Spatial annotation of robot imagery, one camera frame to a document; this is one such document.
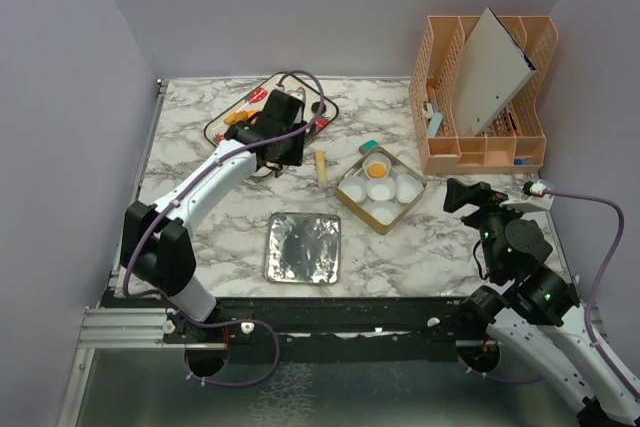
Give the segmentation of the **tan sandwich cookie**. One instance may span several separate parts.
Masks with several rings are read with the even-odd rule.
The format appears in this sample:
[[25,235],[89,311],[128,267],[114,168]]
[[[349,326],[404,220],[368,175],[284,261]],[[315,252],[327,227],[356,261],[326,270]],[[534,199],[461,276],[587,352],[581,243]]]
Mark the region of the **tan sandwich cookie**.
[[370,178],[384,178],[387,175],[387,168],[383,163],[371,163],[367,167],[367,175]]

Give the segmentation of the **silver tin lid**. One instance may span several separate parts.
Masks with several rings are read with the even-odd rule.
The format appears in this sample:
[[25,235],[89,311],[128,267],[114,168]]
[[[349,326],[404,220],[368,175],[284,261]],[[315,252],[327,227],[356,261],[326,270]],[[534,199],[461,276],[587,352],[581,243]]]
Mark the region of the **silver tin lid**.
[[263,263],[268,282],[335,284],[340,259],[341,220],[337,215],[277,212],[270,217]]

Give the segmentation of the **metal tweezers black tips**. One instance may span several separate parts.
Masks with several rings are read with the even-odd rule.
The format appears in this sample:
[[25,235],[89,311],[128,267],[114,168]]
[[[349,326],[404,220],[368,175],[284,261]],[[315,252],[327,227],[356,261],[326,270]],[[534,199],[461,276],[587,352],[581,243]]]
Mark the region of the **metal tweezers black tips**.
[[282,175],[282,171],[284,169],[284,166],[281,164],[277,164],[277,163],[267,163],[265,165],[265,167],[271,171],[271,173],[273,174],[273,176],[275,178],[278,178]]

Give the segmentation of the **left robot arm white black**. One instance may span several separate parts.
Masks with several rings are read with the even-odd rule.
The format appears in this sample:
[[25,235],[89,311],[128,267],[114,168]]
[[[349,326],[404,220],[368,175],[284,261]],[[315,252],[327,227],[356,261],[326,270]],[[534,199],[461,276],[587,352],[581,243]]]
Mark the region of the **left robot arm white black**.
[[195,275],[193,234],[213,208],[257,170],[299,166],[305,142],[305,103],[273,90],[262,110],[227,129],[214,153],[173,191],[125,212],[120,265],[127,278],[153,286],[184,312],[186,329],[206,342],[220,332],[216,299]]

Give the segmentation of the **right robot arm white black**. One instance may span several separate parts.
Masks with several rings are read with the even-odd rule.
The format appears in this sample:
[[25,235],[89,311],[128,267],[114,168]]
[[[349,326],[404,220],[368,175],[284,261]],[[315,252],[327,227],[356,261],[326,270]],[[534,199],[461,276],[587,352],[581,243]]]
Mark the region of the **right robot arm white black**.
[[486,182],[465,185],[450,178],[443,209],[475,211],[462,223],[479,234],[485,285],[460,304],[458,322],[469,337],[488,335],[516,351],[552,385],[582,426],[636,426],[639,378],[594,328],[595,299],[546,264],[553,248],[526,214],[547,211],[557,190],[527,182],[520,195]]

